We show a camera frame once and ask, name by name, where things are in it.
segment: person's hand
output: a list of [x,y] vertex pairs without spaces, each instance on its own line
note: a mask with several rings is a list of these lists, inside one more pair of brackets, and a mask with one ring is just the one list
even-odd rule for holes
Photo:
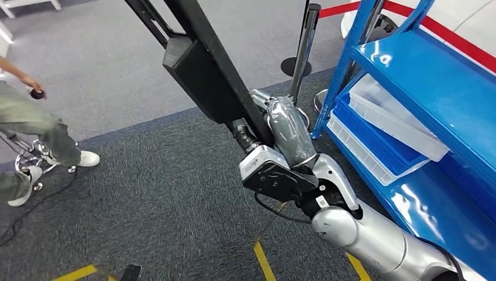
[[29,76],[24,76],[22,78],[20,78],[20,81],[30,87],[32,87],[33,89],[35,89],[35,91],[37,92],[42,92],[43,89],[42,89],[42,86],[36,82],[35,80],[33,80],[31,77]]

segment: black cable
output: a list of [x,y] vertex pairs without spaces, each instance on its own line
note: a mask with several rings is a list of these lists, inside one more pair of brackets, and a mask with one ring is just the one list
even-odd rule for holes
[[264,203],[262,203],[262,201],[260,201],[259,199],[259,194],[258,193],[255,193],[255,201],[257,201],[258,204],[260,204],[262,207],[264,207],[265,209],[271,211],[272,213],[278,215],[279,217],[283,217],[285,218],[286,220],[290,220],[290,221],[295,221],[295,222],[299,222],[301,224],[312,224],[311,221],[307,221],[307,220],[299,220],[297,218],[292,218],[292,217],[288,217],[287,215],[284,215],[284,214],[281,214],[280,212],[272,209],[271,207],[265,205]]
[[[65,190],[69,189],[69,187],[71,187],[71,185],[76,180],[76,177],[77,177],[77,169],[74,172],[73,179],[63,189],[61,189],[61,190],[59,190],[57,192],[54,192],[54,193],[46,196],[45,198],[41,199],[38,203],[36,203],[33,207],[31,207],[31,209],[29,209],[27,212],[25,212],[19,218],[17,218],[12,223],[12,225],[10,225],[9,228],[0,236],[0,247],[3,247],[5,245],[7,245],[9,242],[11,242],[16,237],[17,233],[22,228],[22,220],[24,218],[26,218],[36,207],[38,207],[39,205],[41,205],[41,203],[45,202],[48,198],[50,198],[52,196],[55,196],[55,195],[58,195],[58,194],[64,192]],[[8,237],[8,234],[10,233],[10,230],[11,229],[12,229],[12,236]]]
[[454,258],[454,256],[452,254],[450,254],[450,252],[448,252],[445,248],[439,246],[438,244],[430,241],[430,240],[427,240],[425,238],[422,238],[422,237],[417,237],[417,239],[419,239],[420,241],[426,243],[426,244],[429,244],[430,246],[433,246],[434,248],[436,248],[439,252],[443,253],[443,255],[453,263],[453,266],[454,268],[456,269],[456,273],[458,274],[458,280],[459,281],[465,281],[465,278],[463,277],[463,271],[461,270],[461,267],[460,267],[460,264],[458,263],[458,261]]

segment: person's leg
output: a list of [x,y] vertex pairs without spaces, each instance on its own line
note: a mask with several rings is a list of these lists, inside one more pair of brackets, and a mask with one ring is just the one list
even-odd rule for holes
[[0,81],[0,126],[10,131],[38,135],[62,165],[78,165],[81,160],[81,151],[68,135],[67,125],[43,112],[4,81]]
[[43,171],[36,166],[23,168],[19,173],[0,173],[0,204],[18,207],[29,199],[33,184]]

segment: gray pants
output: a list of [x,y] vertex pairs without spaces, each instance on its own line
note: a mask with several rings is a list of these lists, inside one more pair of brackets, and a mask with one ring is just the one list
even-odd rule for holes
[[[81,160],[81,152],[67,133],[67,125],[51,114],[43,112],[29,95],[0,81],[0,128],[12,132],[37,135],[62,165],[74,166]],[[29,185],[19,173],[0,173],[0,203],[16,199]]]

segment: white sneaker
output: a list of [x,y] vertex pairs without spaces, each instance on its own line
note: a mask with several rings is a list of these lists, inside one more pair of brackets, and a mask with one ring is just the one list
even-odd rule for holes
[[[55,159],[50,156],[46,157],[45,160],[48,162],[50,165],[60,165],[60,163]],[[79,161],[79,164],[77,166],[79,167],[93,167],[98,165],[100,163],[100,156],[98,154],[90,152],[90,151],[81,151],[81,160]]]
[[42,177],[43,170],[40,167],[29,166],[22,168],[19,173],[29,179],[29,185],[24,190],[19,190],[17,199],[7,202],[11,207],[18,207],[27,202],[29,197],[31,197],[31,192],[33,192],[33,185]]
[[100,163],[100,156],[98,154],[90,151],[81,151],[81,161],[79,162],[79,167],[93,167]]

